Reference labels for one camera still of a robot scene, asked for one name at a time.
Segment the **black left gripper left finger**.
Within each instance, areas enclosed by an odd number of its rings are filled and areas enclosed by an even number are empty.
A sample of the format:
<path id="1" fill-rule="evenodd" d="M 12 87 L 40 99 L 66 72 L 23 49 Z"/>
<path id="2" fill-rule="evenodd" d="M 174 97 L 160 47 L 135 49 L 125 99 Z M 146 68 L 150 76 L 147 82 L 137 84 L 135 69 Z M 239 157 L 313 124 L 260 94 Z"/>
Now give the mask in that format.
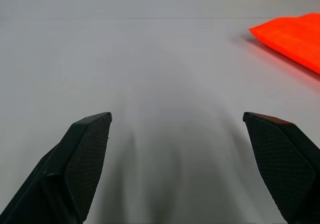
<path id="1" fill-rule="evenodd" d="M 111 113 L 103 112 L 73 123 L 0 214 L 0 224 L 83 224 L 101 178 L 111 122 Z"/>

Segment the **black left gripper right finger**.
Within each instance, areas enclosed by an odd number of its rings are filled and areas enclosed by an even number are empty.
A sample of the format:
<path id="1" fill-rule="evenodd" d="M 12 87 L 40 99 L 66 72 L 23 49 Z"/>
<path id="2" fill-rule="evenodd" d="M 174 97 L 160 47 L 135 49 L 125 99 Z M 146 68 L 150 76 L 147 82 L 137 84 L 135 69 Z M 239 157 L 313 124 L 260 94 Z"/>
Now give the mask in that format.
<path id="1" fill-rule="evenodd" d="M 245 112 L 259 173 L 287 224 L 320 224 L 320 148 L 295 124 Z"/>

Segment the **orange cloth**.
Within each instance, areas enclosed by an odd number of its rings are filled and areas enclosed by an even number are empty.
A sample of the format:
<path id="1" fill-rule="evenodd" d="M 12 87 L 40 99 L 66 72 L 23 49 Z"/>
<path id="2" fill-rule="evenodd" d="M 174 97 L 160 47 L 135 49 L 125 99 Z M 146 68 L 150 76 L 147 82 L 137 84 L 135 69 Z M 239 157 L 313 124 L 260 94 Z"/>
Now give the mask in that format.
<path id="1" fill-rule="evenodd" d="M 251 27 L 267 47 L 320 75 L 320 13 L 278 17 Z"/>

